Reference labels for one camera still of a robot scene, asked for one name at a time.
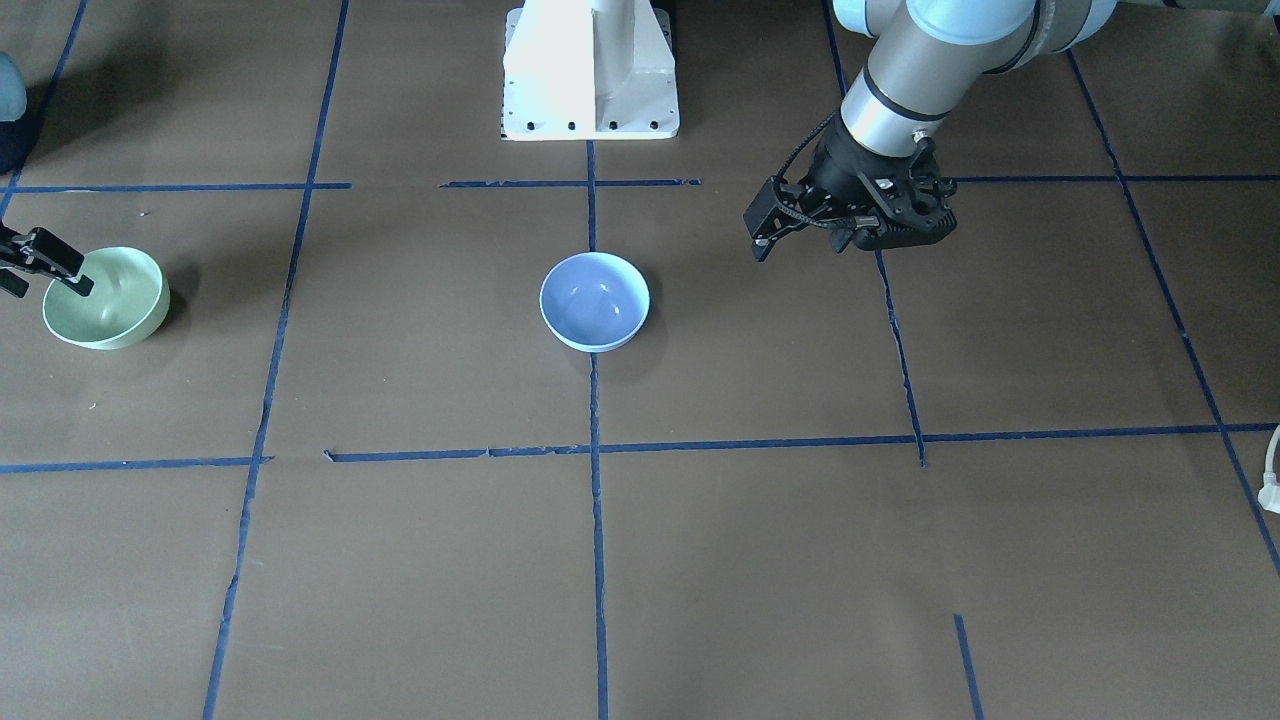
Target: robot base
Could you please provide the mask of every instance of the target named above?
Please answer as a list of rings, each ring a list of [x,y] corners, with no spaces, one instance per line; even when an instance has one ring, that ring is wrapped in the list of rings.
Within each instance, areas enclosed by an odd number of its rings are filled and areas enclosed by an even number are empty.
[[[664,140],[680,129],[671,18],[649,0],[529,0],[507,14],[502,136]]]

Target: bowl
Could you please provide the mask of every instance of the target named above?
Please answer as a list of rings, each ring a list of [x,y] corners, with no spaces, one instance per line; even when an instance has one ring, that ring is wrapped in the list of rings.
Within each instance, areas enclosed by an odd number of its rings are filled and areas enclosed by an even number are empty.
[[[150,255],[104,247],[84,255],[81,274],[93,281],[88,297],[55,282],[45,291],[45,325],[59,338],[91,350],[118,350],[154,333],[169,313],[169,282]]]
[[[649,316],[649,284],[617,255],[582,252],[547,273],[538,305],[561,342],[582,352],[608,352],[631,340]]]

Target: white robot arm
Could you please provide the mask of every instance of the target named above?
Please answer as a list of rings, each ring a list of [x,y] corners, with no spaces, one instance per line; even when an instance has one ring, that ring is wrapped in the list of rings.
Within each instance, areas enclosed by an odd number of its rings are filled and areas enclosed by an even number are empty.
[[[1280,14],[1280,0],[1140,0],[1147,5]],[[876,37],[840,110],[765,181],[744,214],[756,260],[804,227],[842,252],[929,245],[956,227],[955,183],[933,159],[933,133],[983,74],[1091,37],[1116,0],[833,0],[846,28]],[[823,132],[809,172],[783,177]]]

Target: white connector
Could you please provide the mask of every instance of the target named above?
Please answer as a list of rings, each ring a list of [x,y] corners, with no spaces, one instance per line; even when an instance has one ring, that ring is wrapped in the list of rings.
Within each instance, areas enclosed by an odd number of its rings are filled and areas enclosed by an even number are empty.
[[[1271,433],[1267,445],[1267,461],[1262,471],[1262,489],[1258,491],[1258,505],[1263,510],[1280,512],[1280,483],[1276,483],[1276,443],[1280,442],[1280,425]]]

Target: white mounting plate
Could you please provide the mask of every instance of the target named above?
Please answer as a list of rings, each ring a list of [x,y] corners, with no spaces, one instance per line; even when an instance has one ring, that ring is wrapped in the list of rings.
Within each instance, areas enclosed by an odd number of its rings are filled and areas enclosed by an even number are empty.
[[[511,45],[511,37],[520,23],[521,9],[516,8],[507,13],[506,42],[503,47]],[[667,47],[672,47],[671,17],[666,10],[654,8],[658,18],[658,27],[662,28]],[[541,120],[545,117],[544,102],[538,97],[530,97],[518,83],[513,85],[507,79],[503,82],[502,96],[502,138],[513,141],[549,141],[549,140],[666,140],[675,137],[680,129],[680,105],[676,95],[676,78],[669,73],[636,73],[627,81],[627,85],[612,97],[596,100],[595,127],[586,127],[588,123],[575,123],[575,129],[568,129],[556,123]],[[658,127],[650,127],[657,122]]]

